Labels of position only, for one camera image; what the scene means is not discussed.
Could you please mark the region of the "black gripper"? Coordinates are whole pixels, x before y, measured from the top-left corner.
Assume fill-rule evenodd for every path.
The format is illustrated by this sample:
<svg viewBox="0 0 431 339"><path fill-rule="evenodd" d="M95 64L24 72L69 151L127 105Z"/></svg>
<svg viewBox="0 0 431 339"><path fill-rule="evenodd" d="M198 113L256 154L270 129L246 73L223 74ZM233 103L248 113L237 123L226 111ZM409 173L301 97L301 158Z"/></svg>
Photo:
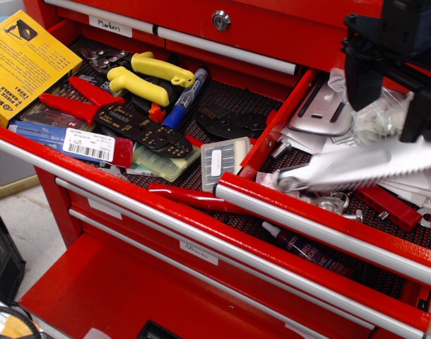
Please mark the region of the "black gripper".
<svg viewBox="0 0 431 339"><path fill-rule="evenodd" d="M412 64L431 72L431 1L384 1L380 18L350 14L344 19L345 73L350 106L360 111L377 100L384 76L377 61ZM413 92L400 141L414 143L422 136L431 142L431 76L405 67Z"/></svg>

